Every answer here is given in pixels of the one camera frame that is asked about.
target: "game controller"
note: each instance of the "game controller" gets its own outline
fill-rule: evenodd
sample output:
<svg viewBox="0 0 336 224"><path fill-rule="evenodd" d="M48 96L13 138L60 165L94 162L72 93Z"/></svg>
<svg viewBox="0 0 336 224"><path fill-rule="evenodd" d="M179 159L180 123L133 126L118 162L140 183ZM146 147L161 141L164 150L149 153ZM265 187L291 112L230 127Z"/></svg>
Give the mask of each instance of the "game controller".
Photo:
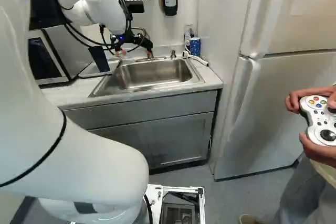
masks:
<svg viewBox="0 0 336 224"><path fill-rule="evenodd" d="M336 146L336 109L327 106L326 97L302 97L300 114L307 120L306 135L310 140L318 145Z"/></svg>

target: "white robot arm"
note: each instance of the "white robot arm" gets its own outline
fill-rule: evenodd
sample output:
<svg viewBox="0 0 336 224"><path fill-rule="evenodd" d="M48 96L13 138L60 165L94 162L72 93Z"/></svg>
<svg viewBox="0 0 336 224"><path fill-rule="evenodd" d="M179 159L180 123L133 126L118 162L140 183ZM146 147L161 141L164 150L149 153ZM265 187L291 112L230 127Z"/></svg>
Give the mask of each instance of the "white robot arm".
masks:
<svg viewBox="0 0 336 224"><path fill-rule="evenodd" d="M126 18L118 0L58 0L64 15L78 25L105 25L113 34L123 34Z"/></svg>
<svg viewBox="0 0 336 224"><path fill-rule="evenodd" d="M122 9L106 9L107 1L85 0L91 18L122 32ZM60 0L64 8L79 2L85 5ZM83 130L46 100L27 57L29 9L29 0L0 0L0 189L44 198L62 219L133 223L148 164L137 150Z"/></svg>

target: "refrigerator door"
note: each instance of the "refrigerator door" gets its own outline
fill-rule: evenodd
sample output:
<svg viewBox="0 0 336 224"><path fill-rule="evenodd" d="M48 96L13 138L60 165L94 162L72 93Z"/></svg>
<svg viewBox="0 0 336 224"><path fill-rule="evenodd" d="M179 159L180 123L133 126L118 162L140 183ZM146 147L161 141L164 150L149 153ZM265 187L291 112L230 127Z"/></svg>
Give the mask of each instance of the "refrigerator door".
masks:
<svg viewBox="0 0 336 224"><path fill-rule="evenodd" d="M241 54L336 48L336 0L250 0Z"/></svg>
<svg viewBox="0 0 336 224"><path fill-rule="evenodd" d="M240 58L238 67L244 63L248 65ZM305 131L307 124L301 116L286 110L284 98L291 90L330 85L336 79L336 52L284 54L257 63L261 69L253 92L244 92L249 90L250 81L243 74L239 77L236 71L214 168L216 179L293 164L302 152L298 134ZM237 70L248 70L238 67Z"/></svg>

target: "microwave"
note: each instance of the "microwave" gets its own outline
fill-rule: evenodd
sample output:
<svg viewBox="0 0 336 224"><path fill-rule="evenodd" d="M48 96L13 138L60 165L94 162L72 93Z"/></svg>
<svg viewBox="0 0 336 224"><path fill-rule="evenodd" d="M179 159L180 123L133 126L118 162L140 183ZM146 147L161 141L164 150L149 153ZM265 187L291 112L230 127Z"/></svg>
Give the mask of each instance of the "microwave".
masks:
<svg viewBox="0 0 336 224"><path fill-rule="evenodd" d="M63 25L29 31L28 57L38 85L69 82L93 62Z"/></svg>

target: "shoe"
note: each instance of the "shoe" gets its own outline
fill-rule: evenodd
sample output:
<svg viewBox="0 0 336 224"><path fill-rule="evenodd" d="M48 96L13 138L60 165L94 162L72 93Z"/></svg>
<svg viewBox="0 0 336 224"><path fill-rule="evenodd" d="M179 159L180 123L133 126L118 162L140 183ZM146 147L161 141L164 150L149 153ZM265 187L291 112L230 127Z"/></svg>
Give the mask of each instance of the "shoe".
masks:
<svg viewBox="0 0 336 224"><path fill-rule="evenodd" d="M264 224L253 215L241 215L239 217L239 224Z"/></svg>

